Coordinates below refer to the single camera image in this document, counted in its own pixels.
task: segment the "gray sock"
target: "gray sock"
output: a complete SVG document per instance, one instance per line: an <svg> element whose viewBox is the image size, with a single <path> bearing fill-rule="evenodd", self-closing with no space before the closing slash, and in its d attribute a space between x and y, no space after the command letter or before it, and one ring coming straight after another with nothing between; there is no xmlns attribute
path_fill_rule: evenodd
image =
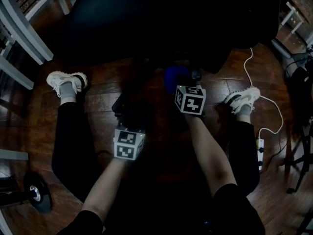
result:
<svg viewBox="0 0 313 235"><path fill-rule="evenodd" d="M251 107L249 105L243 105L240 109L240 111L236 115L247 115L249 116L251 114Z"/></svg>
<svg viewBox="0 0 313 235"><path fill-rule="evenodd" d="M251 123L250 114L251 107L245 104L241 107L240 111L235 115L236 120L239 122Z"/></svg>
<svg viewBox="0 0 313 235"><path fill-rule="evenodd" d="M61 96L61 100L66 97L76 98L76 93L73 89L71 82L66 82L60 86L60 96Z"/></svg>

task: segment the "black sleeve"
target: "black sleeve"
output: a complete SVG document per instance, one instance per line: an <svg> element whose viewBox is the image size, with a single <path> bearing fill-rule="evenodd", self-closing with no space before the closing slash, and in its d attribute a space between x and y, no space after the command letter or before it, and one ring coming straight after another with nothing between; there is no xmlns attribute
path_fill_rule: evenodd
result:
<svg viewBox="0 0 313 235"><path fill-rule="evenodd" d="M265 234L258 213L234 184L221 187L213 197L212 231L215 235Z"/></svg>
<svg viewBox="0 0 313 235"><path fill-rule="evenodd" d="M81 211L73 222L65 229L61 230L58 235L89 234L101 235L103 224L101 219L91 211Z"/></svg>

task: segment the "blue object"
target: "blue object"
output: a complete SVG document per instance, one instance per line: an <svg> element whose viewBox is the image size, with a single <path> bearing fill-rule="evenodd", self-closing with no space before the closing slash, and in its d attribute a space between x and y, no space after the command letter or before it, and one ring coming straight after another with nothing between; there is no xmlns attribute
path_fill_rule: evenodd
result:
<svg viewBox="0 0 313 235"><path fill-rule="evenodd" d="M189 69L185 66L170 66L164 75L165 89L168 94L173 94L179 85L179 75L189 76Z"/></svg>

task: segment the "sock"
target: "sock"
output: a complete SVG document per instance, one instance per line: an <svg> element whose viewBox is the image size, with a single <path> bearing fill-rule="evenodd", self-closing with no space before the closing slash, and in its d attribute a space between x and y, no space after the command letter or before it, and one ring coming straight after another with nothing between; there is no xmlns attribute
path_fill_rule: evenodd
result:
<svg viewBox="0 0 313 235"><path fill-rule="evenodd" d="M71 82L60 86L61 105L69 102L76 102L76 93Z"/></svg>
<svg viewBox="0 0 313 235"><path fill-rule="evenodd" d="M243 105L240 111L236 114L236 120L240 122L251 123L250 119L251 107L249 105Z"/></svg>

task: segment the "white cable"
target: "white cable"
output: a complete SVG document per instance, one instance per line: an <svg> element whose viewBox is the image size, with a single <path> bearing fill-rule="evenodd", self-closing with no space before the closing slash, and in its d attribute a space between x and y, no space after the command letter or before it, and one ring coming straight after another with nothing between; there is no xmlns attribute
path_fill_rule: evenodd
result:
<svg viewBox="0 0 313 235"><path fill-rule="evenodd" d="M251 78L250 78L250 76L249 76L249 73L248 73L247 70L246 70L246 62L247 62L248 60L250 60L250 59L253 57L252 48L250 48L250 50L251 50L251 56L250 56L249 58L247 58L246 61L244 62L244 69L245 69L246 75L247 75L248 78L249 78L249 81L250 81L251 86L253 86L253 85L252 85ZM267 97L264 97L264 96L262 96L262 95L261 95L260 97L262 97L262 98L264 98L264 99L266 99L266 100L272 102L272 103L277 107L278 112L279 112L279 114L280 114L280 117L281 117L281 119L282 119L282 125L279 127L278 131L276 131L276 132L273 132L272 130L270 130L270 129L268 129L268 128L261 128L261 129L259 130L259 135L258 135L259 138L260 138L260 136L261 136L261 131L262 131L262 130L267 130L267 131L269 131L269 132L272 132L273 134L277 134L277 133L282 129L282 127L283 127L283 125L284 125L283 115L282 115L282 113L280 112L280 109L279 109L278 105L277 105L273 100L271 100L271 99L269 99L269 98L267 98Z"/></svg>
<svg viewBox="0 0 313 235"><path fill-rule="evenodd" d="M250 48L250 50L251 50L251 56L248 59L245 60L245 62L244 62L244 69L245 69L246 75L248 76L248 78L250 80L250 84L252 86L251 78L249 76L249 73L246 71L246 62L249 61L253 57L253 50L252 50L252 48Z"/></svg>

